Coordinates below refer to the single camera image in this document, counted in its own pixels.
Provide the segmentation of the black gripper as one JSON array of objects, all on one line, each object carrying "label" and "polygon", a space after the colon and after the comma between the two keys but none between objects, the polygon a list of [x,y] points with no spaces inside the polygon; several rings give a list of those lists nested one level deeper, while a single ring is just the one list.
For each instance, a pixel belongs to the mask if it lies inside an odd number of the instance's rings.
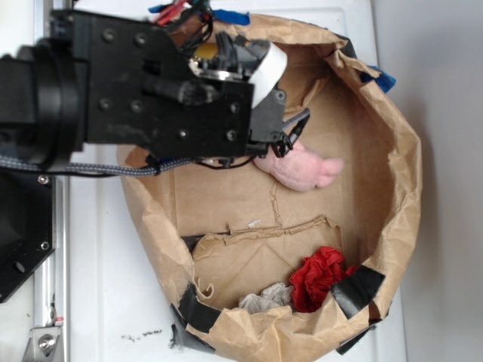
[{"label": "black gripper", "polygon": [[83,142],[135,145],[157,158],[254,153],[253,86],[196,76],[161,27],[54,11],[50,37],[77,72]]}]

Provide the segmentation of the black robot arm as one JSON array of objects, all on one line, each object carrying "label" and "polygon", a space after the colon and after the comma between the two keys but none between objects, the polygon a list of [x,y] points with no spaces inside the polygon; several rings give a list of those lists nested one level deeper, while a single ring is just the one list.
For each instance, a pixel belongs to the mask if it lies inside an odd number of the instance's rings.
[{"label": "black robot arm", "polygon": [[1,143],[59,171],[86,143],[135,145],[156,158],[237,158],[254,88],[196,76],[163,28],[53,11],[47,38],[1,60]]}]

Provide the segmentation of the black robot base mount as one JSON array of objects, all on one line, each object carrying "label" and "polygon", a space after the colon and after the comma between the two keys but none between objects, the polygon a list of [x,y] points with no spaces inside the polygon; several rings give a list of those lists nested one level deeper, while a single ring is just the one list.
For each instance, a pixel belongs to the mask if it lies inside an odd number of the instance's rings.
[{"label": "black robot base mount", "polygon": [[38,176],[1,175],[1,302],[7,302],[53,251],[53,189]]}]

